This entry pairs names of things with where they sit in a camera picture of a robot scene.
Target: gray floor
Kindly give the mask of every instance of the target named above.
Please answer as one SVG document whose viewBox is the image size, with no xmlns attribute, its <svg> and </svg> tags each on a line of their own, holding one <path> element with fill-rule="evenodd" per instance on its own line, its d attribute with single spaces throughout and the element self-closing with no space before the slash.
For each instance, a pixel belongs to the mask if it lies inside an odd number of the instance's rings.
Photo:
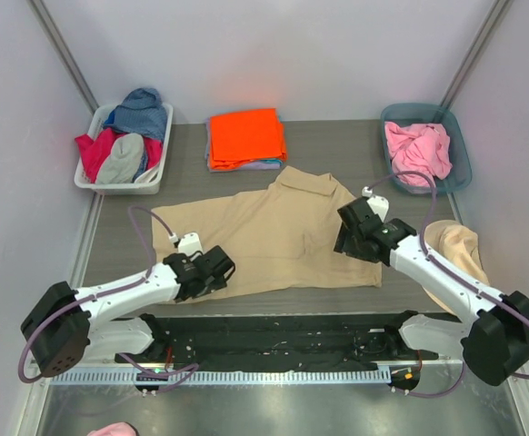
<svg viewBox="0 0 529 436">
<path fill-rule="evenodd" d="M 284 136 L 288 164 L 309 173 L 331 173 L 353 194 L 360 194 L 365 185 L 387 174 L 377 121 L 286 123 Z M 204 159 L 205 144 L 206 132 L 202 124 L 175 125 L 160 193 L 105 198 L 85 285 L 109 282 L 147 266 L 145 253 L 126 215 L 128 205 L 156 207 L 264 189 L 278 175 L 277 171 L 209 173 Z M 390 201 L 390 217 L 402 218 L 420 227 L 429 198 L 401 193 L 389 182 L 376 192 Z M 452 218 L 450 204 L 441 196 L 435 219 Z M 145 234 L 151 238 L 149 218 L 142 216 L 141 223 Z M 198 304 L 156 305 L 145 311 L 163 316 L 186 316 L 400 312 L 406 309 L 440 312 L 419 285 L 384 268 L 382 288 L 289 289 Z"/>
<path fill-rule="evenodd" d="M 460 365 L 425 365 L 420 391 L 446 389 L 459 372 Z M 484 385 L 470 373 L 437 400 L 347 384 L 183 386 L 156 398 L 134 395 L 132 386 L 51 387 L 37 435 L 82 436 L 119 421 L 141 436 L 524 434 L 508 388 Z"/>
</svg>

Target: folded orange cloth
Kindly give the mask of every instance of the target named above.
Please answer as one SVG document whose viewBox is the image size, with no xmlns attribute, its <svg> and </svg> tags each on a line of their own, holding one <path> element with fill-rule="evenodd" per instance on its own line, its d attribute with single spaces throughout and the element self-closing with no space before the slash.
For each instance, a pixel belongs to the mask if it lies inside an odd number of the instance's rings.
<svg viewBox="0 0 529 436">
<path fill-rule="evenodd" d="M 210 118 L 210 167 L 234 169 L 260 159 L 286 160 L 283 125 L 275 109 Z"/>
</svg>

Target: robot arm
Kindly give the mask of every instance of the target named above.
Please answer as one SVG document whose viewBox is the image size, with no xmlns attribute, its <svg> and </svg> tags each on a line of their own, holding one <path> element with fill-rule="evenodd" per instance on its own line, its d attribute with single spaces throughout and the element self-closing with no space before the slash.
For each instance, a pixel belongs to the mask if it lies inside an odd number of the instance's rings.
<svg viewBox="0 0 529 436">
<path fill-rule="evenodd" d="M 529 361 L 529 328 L 480 295 L 484 292 L 502 301 L 529 320 L 529 299 L 522 293 L 504 295 L 461 271 L 427 245 L 425 253 L 415 229 L 395 218 L 384 223 L 387 201 L 383 197 L 364 190 L 363 197 L 338 212 L 343 224 L 334 248 L 337 252 L 393 267 L 456 313 L 460 322 L 435 320 L 409 311 L 400 315 L 397 334 L 408 348 L 462 358 L 475 375 L 493 386 Z"/>
<path fill-rule="evenodd" d="M 37 336 L 31 351 L 42 375 L 55 377 L 80 361 L 112 359 L 117 352 L 154 352 L 154 344 L 162 343 L 165 333 L 153 316 L 114 320 L 149 304 L 181 302 L 207 295 L 224 288 L 235 272 L 235 264 L 220 246 L 202 253 L 196 233 L 185 235 L 177 248 L 178 253 L 154 265 L 150 273 L 140 272 L 77 290 L 72 290 L 66 282 L 51 286 L 22 323 L 21 330 L 27 340 L 61 307 L 89 295 L 102 296 L 59 316 Z M 125 291 L 105 295 L 120 288 Z"/>
</svg>

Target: blue laundry basket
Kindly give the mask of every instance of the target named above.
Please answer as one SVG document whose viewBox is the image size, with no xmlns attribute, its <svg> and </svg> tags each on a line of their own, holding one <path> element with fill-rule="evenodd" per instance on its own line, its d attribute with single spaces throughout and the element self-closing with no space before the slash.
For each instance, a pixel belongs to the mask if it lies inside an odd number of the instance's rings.
<svg viewBox="0 0 529 436">
<path fill-rule="evenodd" d="M 392 104 L 382 111 L 382 142 L 384 143 L 385 161 L 388 172 L 393 173 L 392 161 L 388 153 L 388 143 L 385 139 L 385 122 L 392 121 L 400 127 L 406 127 L 415 123 L 437 123 L 442 124 L 446 133 L 450 136 L 448 156 L 453 165 L 450 173 L 443 180 L 434 178 L 438 193 L 453 193 L 464 189 L 473 180 L 473 170 L 468 160 L 468 154 L 464 147 L 463 134 L 452 112 L 436 105 L 423 103 Z M 397 177 L 392 179 L 396 186 L 408 193 L 424 194 L 430 193 L 430 188 L 412 186 L 402 182 Z"/>
</svg>

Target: beige cloth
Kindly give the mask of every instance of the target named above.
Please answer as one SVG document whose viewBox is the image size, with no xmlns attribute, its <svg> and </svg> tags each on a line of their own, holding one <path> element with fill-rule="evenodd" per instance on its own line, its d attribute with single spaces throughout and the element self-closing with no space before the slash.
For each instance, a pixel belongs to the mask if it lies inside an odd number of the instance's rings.
<svg viewBox="0 0 529 436">
<path fill-rule="evenodd" d="M 228 286 L 201 299 L 228 298 L 289 287 L 381 286 L 382 269 L 334 252 L 337 209 L 354 196 L 331 174 L 287 166 L 266 190 L 154 209 L 178 234 L 196 232 L 207 251 L 220 245 L 236 264 Z M 161 261 L 174 252 L 153 223 Z"/>
<path fill-rule="evenodd" d="M 428 245 L 465 273 L 470 274 L 479 282 L 489 284 L 479 257 L 479 237 L 468 227 L 451 220 L 437 221 L 426 227 L 424 239 Z M 436 304 L 454 314 L 448 306 L 426 289 L 424 290 Z"/>
</svg>

